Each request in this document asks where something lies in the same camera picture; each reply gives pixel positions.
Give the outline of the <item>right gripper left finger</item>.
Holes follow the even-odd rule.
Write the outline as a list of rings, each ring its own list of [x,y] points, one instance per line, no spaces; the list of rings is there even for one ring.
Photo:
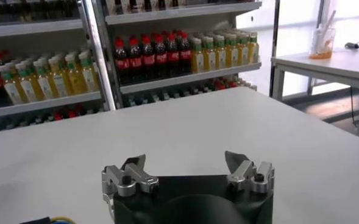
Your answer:
[[[131,197],[138,191],[153,194],[159,188],[159,179],[144,171],[146,155],[127,158],[121,167],[105,166],[101,172],[102,193]]]

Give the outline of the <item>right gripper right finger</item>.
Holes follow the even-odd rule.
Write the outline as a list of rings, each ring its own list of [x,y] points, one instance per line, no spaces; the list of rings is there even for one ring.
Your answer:
[[[225,151],[230,174],[226,176],[228,186],[235,192],[250,189],[256,194],[268,194],[274,190],[274,167],[262,161],[259,166],[246,155]]]

